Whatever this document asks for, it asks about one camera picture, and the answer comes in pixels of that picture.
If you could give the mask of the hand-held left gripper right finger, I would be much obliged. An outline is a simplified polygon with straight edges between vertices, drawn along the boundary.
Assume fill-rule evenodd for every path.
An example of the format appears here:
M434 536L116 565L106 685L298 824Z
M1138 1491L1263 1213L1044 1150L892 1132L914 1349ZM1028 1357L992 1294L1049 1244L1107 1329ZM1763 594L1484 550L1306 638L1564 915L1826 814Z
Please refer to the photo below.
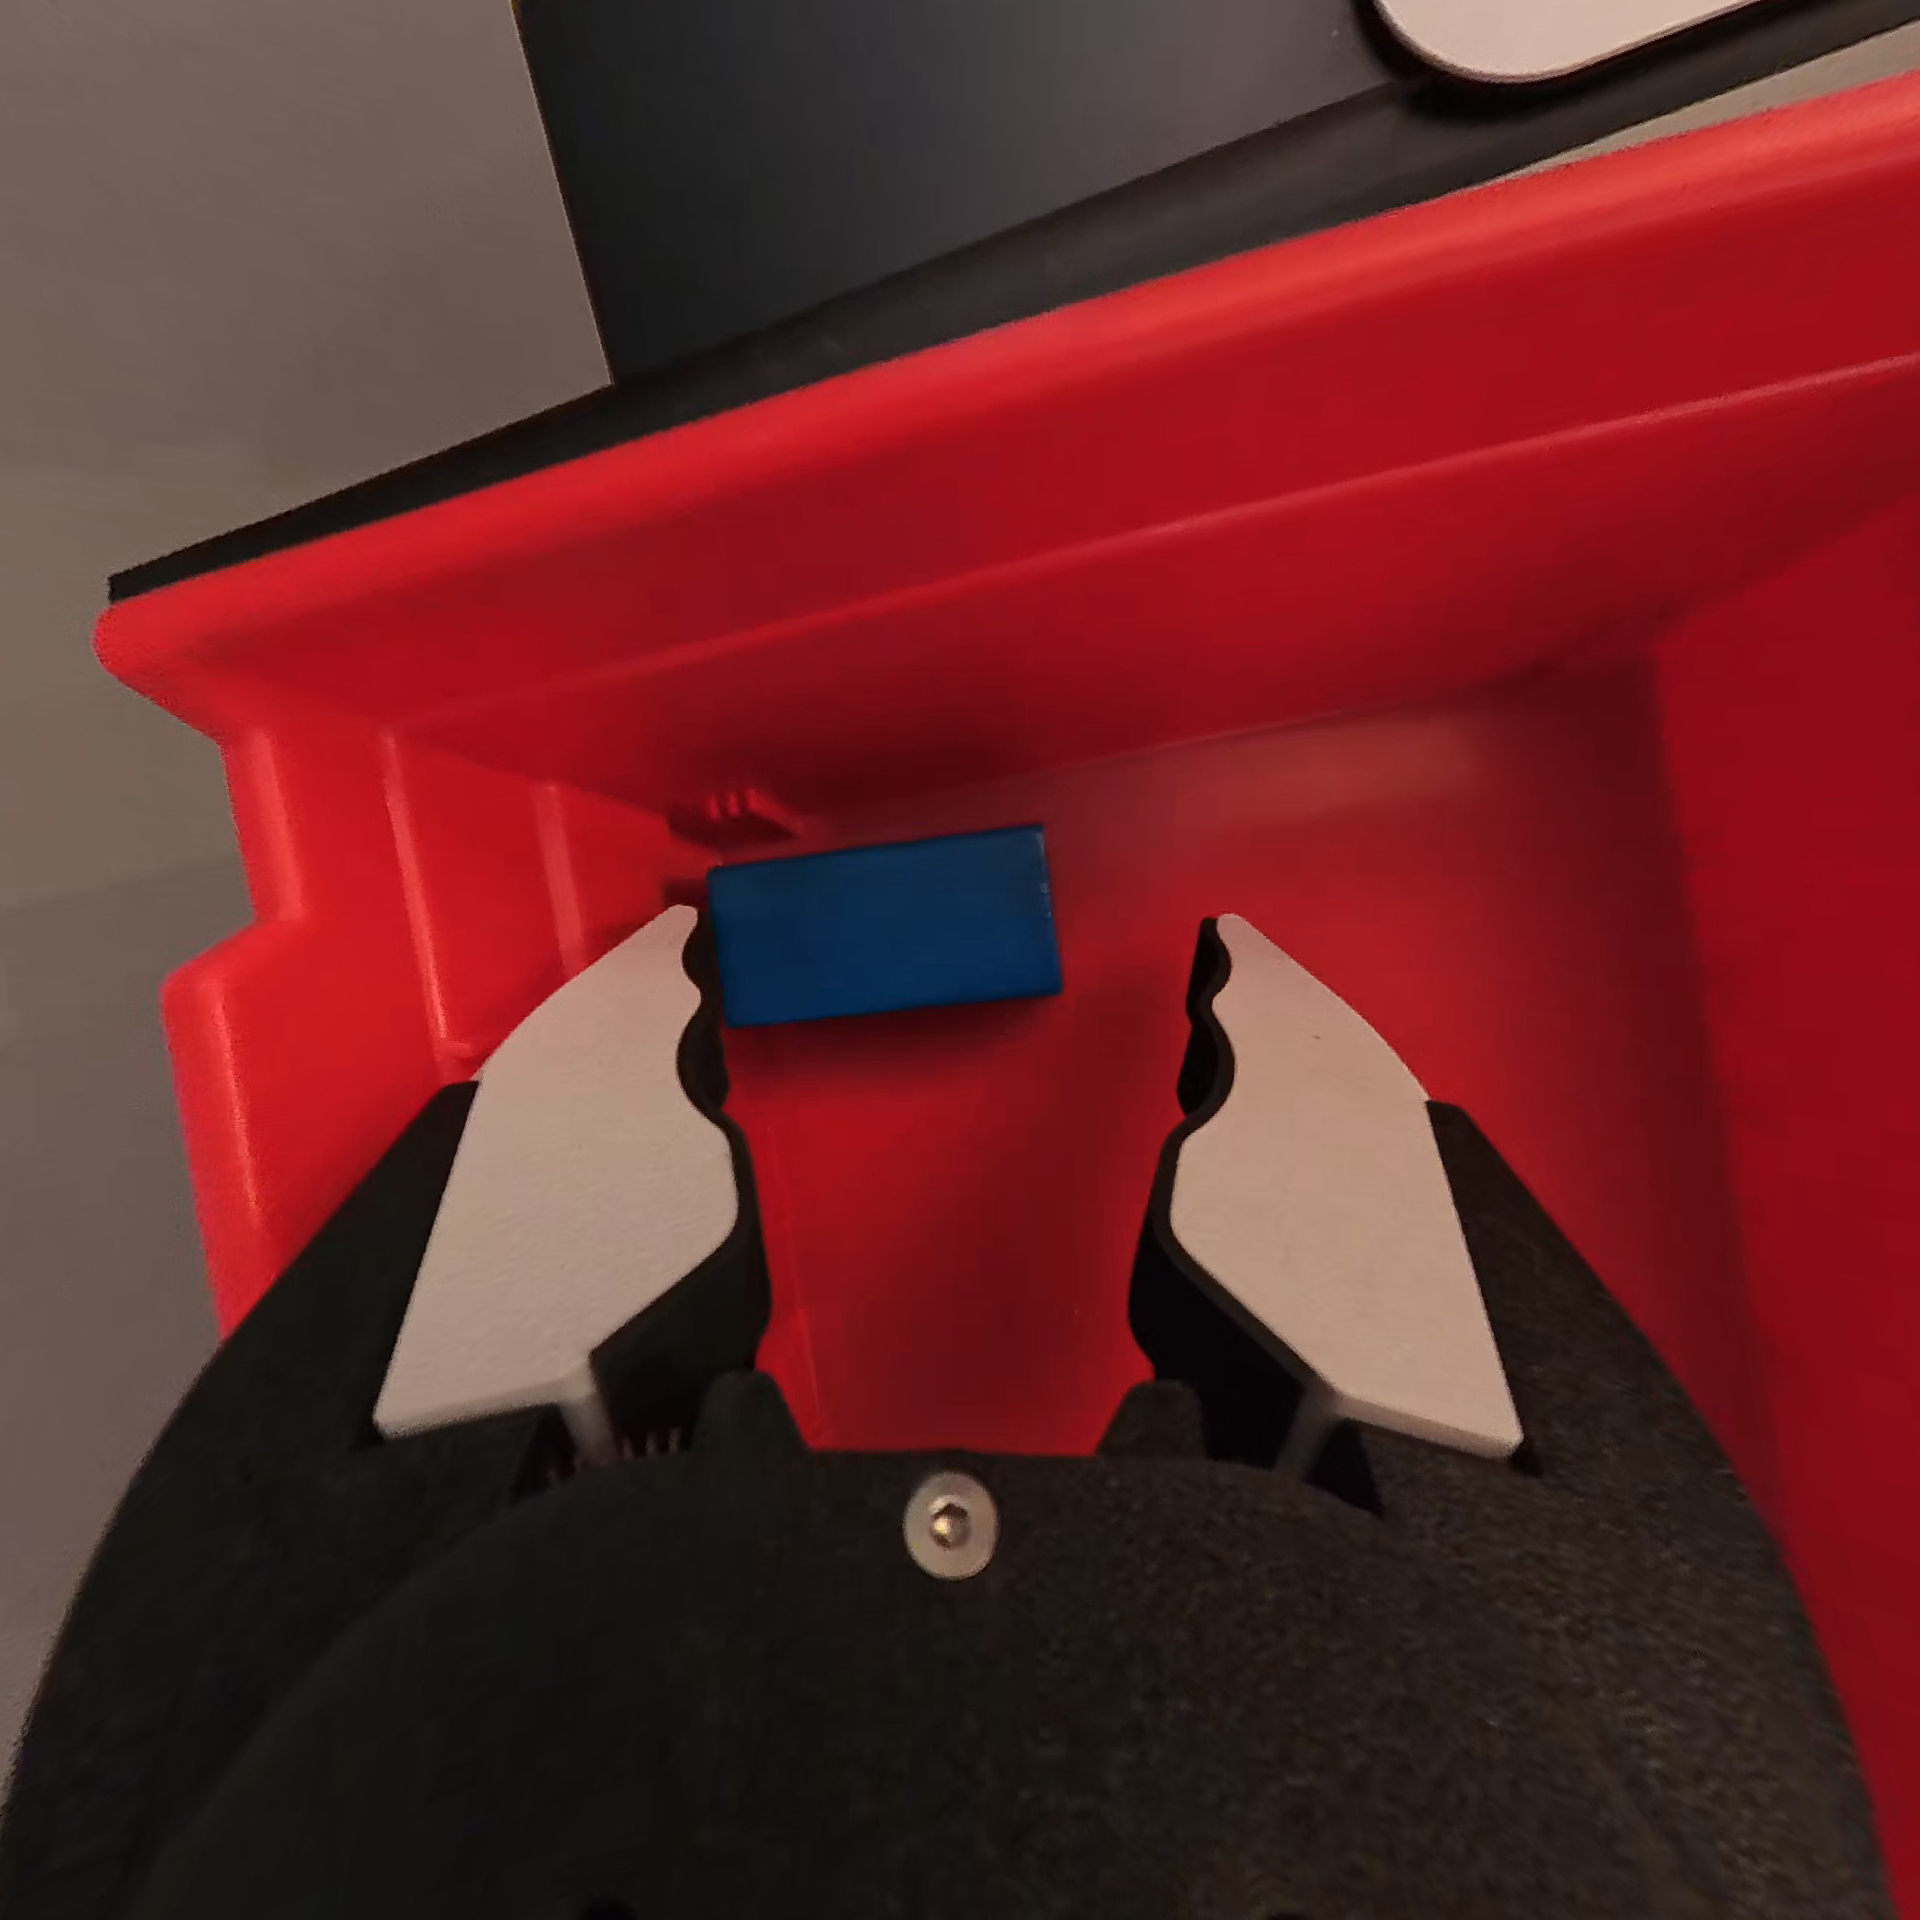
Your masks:
M1418 1074L1241 915L1202 918L1180 1118L1128 1292L1209 1468L1320 1475L1361 1433L1500 1470L1525 1425Z

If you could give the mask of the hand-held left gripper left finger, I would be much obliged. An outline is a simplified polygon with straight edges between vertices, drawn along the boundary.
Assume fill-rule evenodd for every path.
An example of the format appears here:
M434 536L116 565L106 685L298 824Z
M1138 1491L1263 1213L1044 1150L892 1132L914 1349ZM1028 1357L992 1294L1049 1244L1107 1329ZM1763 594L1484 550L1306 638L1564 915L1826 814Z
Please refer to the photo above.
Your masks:
M578 1456L675 1450L771 1314L701 916L553 989L471 1088L375 1426L553 1408Z

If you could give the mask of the blue rectangular wooden block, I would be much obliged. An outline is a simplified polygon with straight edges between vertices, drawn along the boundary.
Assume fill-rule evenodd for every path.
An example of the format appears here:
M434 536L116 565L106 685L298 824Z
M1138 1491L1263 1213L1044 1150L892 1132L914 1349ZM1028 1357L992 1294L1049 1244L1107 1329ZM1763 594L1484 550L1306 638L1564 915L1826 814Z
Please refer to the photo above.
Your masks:
M1035 824L719 867L706 913L732 1029L1065 989Z

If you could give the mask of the red plastic bin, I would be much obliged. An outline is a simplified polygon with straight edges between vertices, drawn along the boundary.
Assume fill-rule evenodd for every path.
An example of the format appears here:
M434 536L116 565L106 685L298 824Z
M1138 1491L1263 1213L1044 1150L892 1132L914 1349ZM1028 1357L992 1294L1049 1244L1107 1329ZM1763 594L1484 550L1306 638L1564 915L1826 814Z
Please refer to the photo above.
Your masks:
M223 1345L13 1913L1916 1916L1916 81L123 600L252 923ZM712 868L1040 826L1064 995L732 1029ZM492 1052L704 925L771 1314L668 1451L375 1403ZM1525 1461L1209 1468L1202 918L1429 1093Z

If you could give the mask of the dark flat panel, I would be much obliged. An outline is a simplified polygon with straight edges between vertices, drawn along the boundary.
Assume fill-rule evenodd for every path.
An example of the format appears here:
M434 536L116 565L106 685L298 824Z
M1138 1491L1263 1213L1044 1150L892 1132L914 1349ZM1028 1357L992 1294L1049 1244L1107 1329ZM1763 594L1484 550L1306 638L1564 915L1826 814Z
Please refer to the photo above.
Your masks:
M1348 2L513 13L616 381L1412 70Z

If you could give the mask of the instruction sheet stand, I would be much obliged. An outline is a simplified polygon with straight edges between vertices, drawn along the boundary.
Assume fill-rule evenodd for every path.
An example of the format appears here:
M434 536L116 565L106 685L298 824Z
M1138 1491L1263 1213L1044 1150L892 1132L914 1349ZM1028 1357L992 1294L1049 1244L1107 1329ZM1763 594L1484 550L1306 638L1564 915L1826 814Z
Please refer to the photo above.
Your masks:
M1432 70L1492 88L1570 81L1675 41L1756 2L1373 2Z

